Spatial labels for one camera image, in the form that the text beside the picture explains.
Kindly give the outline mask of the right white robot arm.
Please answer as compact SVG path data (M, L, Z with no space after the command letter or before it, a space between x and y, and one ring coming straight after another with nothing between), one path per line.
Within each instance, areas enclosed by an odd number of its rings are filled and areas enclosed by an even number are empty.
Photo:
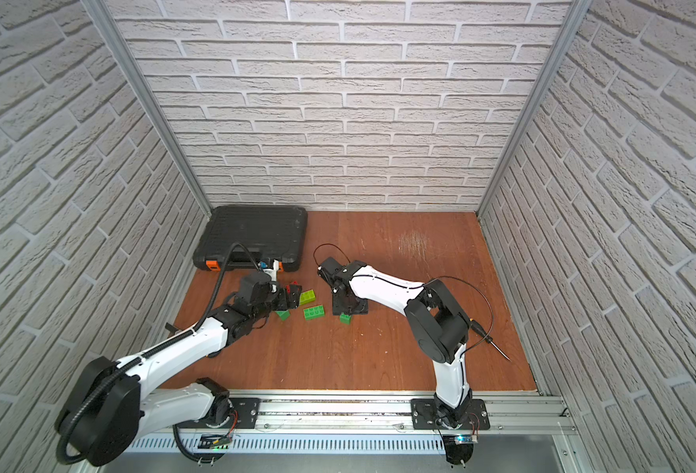
M331 290L334 315L366 315L374 302L406 317L418 346L434 363L438 415L459 424L472 400L464 355L470 319L446 285L438 279L406 281L365 262L342 265L332 257L318 263L317 273Z

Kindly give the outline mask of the lime green long lego brick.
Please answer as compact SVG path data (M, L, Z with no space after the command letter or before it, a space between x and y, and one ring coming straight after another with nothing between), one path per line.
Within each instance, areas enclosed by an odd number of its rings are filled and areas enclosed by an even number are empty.
M301 307L312 304L316 301L316 293L314 290L308 290L300 294L299 304Z

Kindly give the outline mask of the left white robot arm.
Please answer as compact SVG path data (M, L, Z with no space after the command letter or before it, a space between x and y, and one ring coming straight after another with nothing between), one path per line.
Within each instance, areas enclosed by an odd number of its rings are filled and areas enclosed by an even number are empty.
M54 422L58 463L103 466L136 439L166 428L177 435L186 422L235 429L239 414L229 391L214 380L200 378L175 389L163 385L249 335L271 313L296 309L302 291L296 284L280 285L265 271L252 272L222 305L208 305L195 325L139 353L90 362Z

